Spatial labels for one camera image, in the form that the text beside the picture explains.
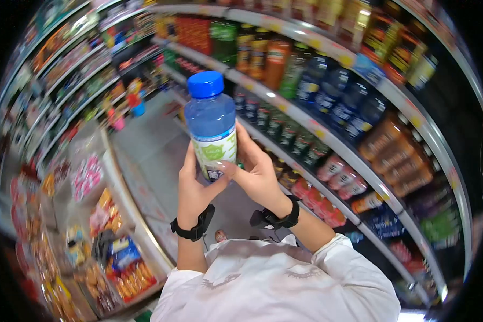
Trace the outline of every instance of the shoe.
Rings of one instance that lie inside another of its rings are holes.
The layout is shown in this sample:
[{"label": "shoe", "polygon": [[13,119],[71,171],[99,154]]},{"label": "shoe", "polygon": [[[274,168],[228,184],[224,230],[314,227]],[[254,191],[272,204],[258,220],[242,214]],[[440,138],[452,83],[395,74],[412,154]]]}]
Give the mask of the shoe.
[{"label": "shoe", "polygon": [[217,243],[221,241],[226,241],[227,240],[227,235],[224,233],[223,230],[219,229],[215,232],[215,240]]}]

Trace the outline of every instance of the white sweatshirt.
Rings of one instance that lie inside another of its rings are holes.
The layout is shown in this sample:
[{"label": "white sweatshirt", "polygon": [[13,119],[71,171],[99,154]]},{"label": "white sweatshirt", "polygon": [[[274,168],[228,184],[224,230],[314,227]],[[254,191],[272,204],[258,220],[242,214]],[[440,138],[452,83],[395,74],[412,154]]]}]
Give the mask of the white sweatshirt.
[{"label": "white sweatshirt", "polygon": [[315,254],[280,243],[211,246],[205,274],[170,272],[150,322],[396,322],[392,283],[337,234]]}]

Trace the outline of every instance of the aisle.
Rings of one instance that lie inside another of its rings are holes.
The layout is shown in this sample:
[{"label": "aisle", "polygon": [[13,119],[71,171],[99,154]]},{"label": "aisle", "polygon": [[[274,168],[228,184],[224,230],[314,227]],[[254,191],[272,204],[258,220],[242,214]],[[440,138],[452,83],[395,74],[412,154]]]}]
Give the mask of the aisle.
[{"label": "aisle", "polygon": [[[171,220],[177,213],[178,176],[189,137],[174,123],[173,115],[163,115],[167,111],[165,104],[169,102],[168,94],[157,94],[146,102],[144,115],[129,118],[125,129],[111,135],[111,139],[138,164],[166,217]],[[262,207],[251,201],[236,183],[232,182],[217,196],[213,205],[216,211],[205,238],[208,247],[215,243],[214,233],[217,229],[223,229],[229,238],[263,236],[263,232],[249,225],[254,210]],[[168,252],[176,260],[175,250],[168,249]]]}]

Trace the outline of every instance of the hand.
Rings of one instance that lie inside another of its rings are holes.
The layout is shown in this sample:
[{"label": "hand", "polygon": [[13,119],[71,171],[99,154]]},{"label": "hand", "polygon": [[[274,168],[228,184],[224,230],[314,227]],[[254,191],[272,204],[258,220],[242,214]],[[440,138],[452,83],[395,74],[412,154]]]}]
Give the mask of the hand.
[{"label": "hand", "polygon": [[177,222],[184,230],[190,230],[197,225],[198,216],[231,180],[227,176],[221,176],[216,182],[205,187],[197,181],[196,163],[197,158],[190,141],[184,165],[179,171]]},{"label": "hand", "polygon": [[236,122],[238,158],[245,171],[227,161],[219,162],[219,170],[236,181],[247,195],[277,217],[290,214],[291,200],[279,189],[272,159],[250,138],[245,128]]}]

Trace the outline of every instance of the sleeve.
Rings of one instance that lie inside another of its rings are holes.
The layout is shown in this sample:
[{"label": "sleeve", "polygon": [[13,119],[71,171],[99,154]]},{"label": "sleeve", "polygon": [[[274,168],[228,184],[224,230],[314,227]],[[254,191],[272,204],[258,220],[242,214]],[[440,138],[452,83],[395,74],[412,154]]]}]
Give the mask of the sleeve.
[{"label": "sleeve", "polygon": [[341,296],[356,320],[396,322],[401,305],[392,282],[368,259],[352,248],[342,234],[313,254],[312,264],[341,286]]},{"label": "sleeve", "polygon": [[179,312],[202,283],[203,277],[203,273],[194,270],[174,268],[168,274],[150,322],[179,321]]}]

